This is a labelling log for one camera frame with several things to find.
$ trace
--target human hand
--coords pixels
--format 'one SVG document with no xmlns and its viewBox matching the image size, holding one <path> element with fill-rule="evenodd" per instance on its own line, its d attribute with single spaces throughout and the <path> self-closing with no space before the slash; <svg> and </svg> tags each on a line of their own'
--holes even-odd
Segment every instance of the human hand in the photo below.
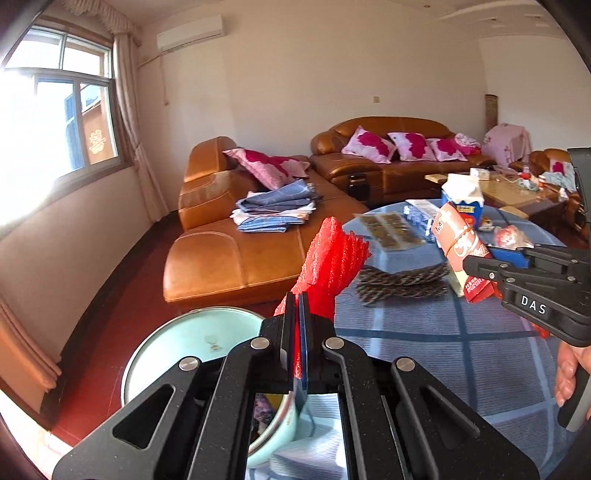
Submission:
<svg viewBox="0 0 591 480">
<path fill-rule="evenodd" d="M 556 386 L 554 396 L 559 407 L 573 396 L 576 380 L 574 373 L 581 365 L 587 372 L 591 372 L 591 346 L 576 348 L 568 343 L 560 342 L 558 347 L 558 361 L 556 369 Z M 591 417 L 591 409 L 587 412 L 587 420 Z"/>
</svg>

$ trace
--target braided rope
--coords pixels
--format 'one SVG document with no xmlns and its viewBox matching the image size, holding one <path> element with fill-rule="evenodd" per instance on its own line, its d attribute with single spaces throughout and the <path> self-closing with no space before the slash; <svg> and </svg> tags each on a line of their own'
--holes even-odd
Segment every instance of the braided rope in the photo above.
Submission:
<svg viewBox="0 0 591 480">
<path fill-rule="evenodd" d="M 401 286 L 383 286 L 358 284 L 355 286 L 355 293 L 361 299 L 363 305 L 368 305 L 376 301 L 385 300 L 390 297 L 402 297 L 407 299 L 424 299 L 430 297 L 440 297 L 448 291 L 448 285 L 442 280 L 431 283 L 413 285 L 409 287 Z"/>
<path fill-rule="evenodd" d="M 382 286 L 411 286 L 431 283 L 449 273 L 449 264 L 443 262 L 430 267 L 407 270 L 397 273 L 387 273 L 369 265 L 364 265 L 359 272 L 361 283 Z"/>
</svg>

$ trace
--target brown leather sofa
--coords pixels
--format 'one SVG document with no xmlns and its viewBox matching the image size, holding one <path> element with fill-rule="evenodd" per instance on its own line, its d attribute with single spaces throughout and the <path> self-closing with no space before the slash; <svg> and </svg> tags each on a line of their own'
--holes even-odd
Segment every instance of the brown leather sofa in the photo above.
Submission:
<svg viewBox="0 0 591 480">
<path fill-rule="evenodd" d="M 365 116 L 347 120 L 316 135 L 310 144 L 310 161 L 326 180 L 368 205 L 402 202 L 405 199 L 434 198 L 441 191 L 425 175 L 434 173 L 463 173 L 470 167 L 489 167 L 495 161 L 484 155 L 471 155 L 462 161 L 398 160 L 391 164 L 376 164 L 371 160 L 341 153 L 357 127 L 388 138 L 390 132 L 413 132 L 426 138 L 448 138 L 455 134 L 433 120 L 401 116 Z"/>
<path fill-rule="evenodd" d="M 550 160 L 563 161 L 571 163 L 569 153 L 559 148 L 546 148 L 546 150 L 535 150 L 530 154 L 528 165 L 533 175 L 539 176 L 545 171 L 550 170 Z M 525 164 L 522 161 L 516 161 L 509 164 L 510 168 L 517 171 L 523 171 Z M 581 198 L 578 193 L 569 193 L 569 202 L 564 210 L 564 221 L 578 231 L 585 239 L 589 238 L 589 229 L 585 212 L 581 206 Z"/>
<path fill-rule="evenodd" d="M 295 284 L 322 221 L 334 216 L 344 223 L 367 211 L 309 169 L 308 181 L 323 200 L 308 222 L 286 233 L 238 232 L 229 218 L 236 200 L 262 187 L 222 153 L 235 147 L 230 138 L 218 137 L 191 152 L 178 200 L 185 233 L 173 244 L 164 268 L 169 303 L 199 308 L 279 300 Z"/>
</svg>

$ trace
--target handle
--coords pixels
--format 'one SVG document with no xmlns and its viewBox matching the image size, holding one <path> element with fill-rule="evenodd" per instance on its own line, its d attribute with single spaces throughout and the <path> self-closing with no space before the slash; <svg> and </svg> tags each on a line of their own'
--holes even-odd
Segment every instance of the handle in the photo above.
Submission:
<svg viewBox="0 0 591 480">
<path fill-rule="evenodd" d="M 558 411 L 558 424 L 569 432 L 578 431 L 586 421 L 586 415 L 591 408 L 591 377 L 579 365 L 574 375 L 576 386 L 570 397 Z"/>
</svg>

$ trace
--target window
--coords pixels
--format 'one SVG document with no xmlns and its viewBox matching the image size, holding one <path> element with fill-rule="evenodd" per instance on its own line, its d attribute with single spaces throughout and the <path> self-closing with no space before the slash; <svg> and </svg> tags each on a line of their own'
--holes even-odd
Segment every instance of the window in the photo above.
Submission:
<svg viewBox="0 0 591 480">
<path fill-rule="evenodd" d="M 0 74 L 0 226 L 122 165 L 110 49 L 34 27 Z"/>
</svg>

